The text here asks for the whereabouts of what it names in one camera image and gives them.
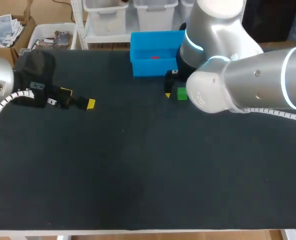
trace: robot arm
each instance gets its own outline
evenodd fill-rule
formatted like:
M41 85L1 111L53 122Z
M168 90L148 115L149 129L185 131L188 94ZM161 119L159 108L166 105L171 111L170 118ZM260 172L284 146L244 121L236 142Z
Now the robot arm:
M296 110L296 47L263 53L241 24L242 7L196 0L177 54L190 100L207 113Z

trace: newspaper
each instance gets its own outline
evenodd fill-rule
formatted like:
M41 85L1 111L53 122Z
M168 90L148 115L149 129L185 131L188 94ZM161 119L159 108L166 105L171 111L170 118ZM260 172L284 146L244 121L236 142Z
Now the newspaper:
M0 48L9 48L22 33L24 27L10 14L0 16Z

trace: plastic container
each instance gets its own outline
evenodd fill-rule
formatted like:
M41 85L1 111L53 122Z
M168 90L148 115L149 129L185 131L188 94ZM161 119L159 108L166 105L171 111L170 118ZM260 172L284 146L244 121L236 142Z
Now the plastic container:
M164 76L178 70L176 54L185 31L134 32L130 40L130 61L134 77Z
M37 40L43 40L46 38L54 38L55 31L69 32L72 35L71 50L76 49L77 41L77 26L75 23L53 23L53 24L41 24L35 27L29 44L28 49L32 49Z
M188 18L190 16L190 13L192 12L193 5L196 0L181 0L180 1L180 11L181 11L181 16L182 20L184 22L188 21Z
M120 0L83 0L96 36L121 35L126 33L126 9Z
M170 31L178 0L133 0L141 32Z

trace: blue box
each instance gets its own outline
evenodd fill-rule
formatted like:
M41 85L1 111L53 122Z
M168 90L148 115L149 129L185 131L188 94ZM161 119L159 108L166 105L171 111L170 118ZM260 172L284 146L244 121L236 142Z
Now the blue box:
M134 77L164 76L178 70L176 54L185 31L134 32L130 40L130 61Z

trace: table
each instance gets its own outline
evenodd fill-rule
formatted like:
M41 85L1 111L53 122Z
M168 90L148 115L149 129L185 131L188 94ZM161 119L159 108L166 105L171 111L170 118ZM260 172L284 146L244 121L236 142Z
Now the table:
M296 229L296 122L167 99L128 52L54 55L96 107L5 109L0 230Z

